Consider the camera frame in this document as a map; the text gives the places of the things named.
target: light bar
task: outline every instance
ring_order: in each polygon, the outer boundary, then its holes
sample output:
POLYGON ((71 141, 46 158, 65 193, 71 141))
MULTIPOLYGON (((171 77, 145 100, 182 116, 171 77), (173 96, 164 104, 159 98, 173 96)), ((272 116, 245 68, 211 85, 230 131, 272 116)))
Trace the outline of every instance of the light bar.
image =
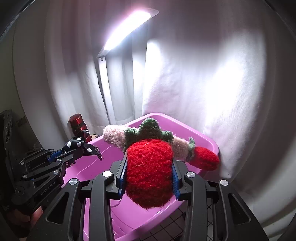
POLYGON ((138 28, 151 18, 150 13, 144 11, 135 11, 128 16, 112 33, 107 40, 104 50, 111 50, 121 43, 132 31, 138 28))
POLYGON ((107 55, 109 51, 118 46, 132 31, 159 13, 151 8, 141 8, 129 15, 111 34, 97 58, 107 55))

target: red knitted fabric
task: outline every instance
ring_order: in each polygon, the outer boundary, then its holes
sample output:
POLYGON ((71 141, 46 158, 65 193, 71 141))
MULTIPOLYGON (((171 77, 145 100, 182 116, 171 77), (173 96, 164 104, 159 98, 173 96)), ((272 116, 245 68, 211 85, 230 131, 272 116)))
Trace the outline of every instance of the red knitted fabric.
POLYGON ((194 158, 189 163, 199 169, 213 171, 217 169, 220 160, 209 149, 197 146, 194 148, 194 158))
POLYGON ((145 139, 128 149, 127 196, 145 209, 164 206, 172 197, 172 147, 145 139))

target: white backdrop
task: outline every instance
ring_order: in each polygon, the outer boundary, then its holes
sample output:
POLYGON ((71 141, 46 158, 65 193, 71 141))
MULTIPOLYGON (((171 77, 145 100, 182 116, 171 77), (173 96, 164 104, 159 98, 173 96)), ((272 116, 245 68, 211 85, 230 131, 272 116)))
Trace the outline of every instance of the white backdrop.
POLYGON ((106 57, 116 123, 162 112, 211 137, 222 163, 207 178, 233 181, 276 240, 296 207, 296 44, 263 1, 36 1, 18 20, 13 56, 40 143, 57 149, 77 112, 92 133, 109 124, 95 57, 137 6, 160 13, 106 57))

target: tile floor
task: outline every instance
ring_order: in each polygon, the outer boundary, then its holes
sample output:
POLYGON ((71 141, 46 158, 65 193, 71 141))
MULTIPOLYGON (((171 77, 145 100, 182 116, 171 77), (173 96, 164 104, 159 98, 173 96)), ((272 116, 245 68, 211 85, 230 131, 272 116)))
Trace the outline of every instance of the tile floor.
MULTIPOLYGON (((181 241, 185 225, 187 202, 183 202, 169 217, 148 233, 134 241, 181 241)), ((213 215, 211 199, 207 199, 207 241, 213 241, 213 215)))

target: green knitted leaves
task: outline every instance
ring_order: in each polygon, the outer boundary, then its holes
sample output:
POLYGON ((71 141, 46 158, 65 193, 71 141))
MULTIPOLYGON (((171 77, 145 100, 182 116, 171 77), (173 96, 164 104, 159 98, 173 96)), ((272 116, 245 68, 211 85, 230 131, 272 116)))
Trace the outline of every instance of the green knitted leaves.
POLYGON ((144 139, 161 139, 166 142, 172 142, 174 139, 170 131, 162 131, 159 127, 158 121, 153 118, 146 118, 139 128, 127 128, 124 131, 126 144, 123 149, 125 152, 135 142, 144 139))
POLYGON ((186 157, 186 161, 190 161, 193 156, 194 156, 194 153, 193 153, 193 150, 195 148, 195 141, 192 137, 189 137, 189 150, 188 150, 188 155, 186 157))

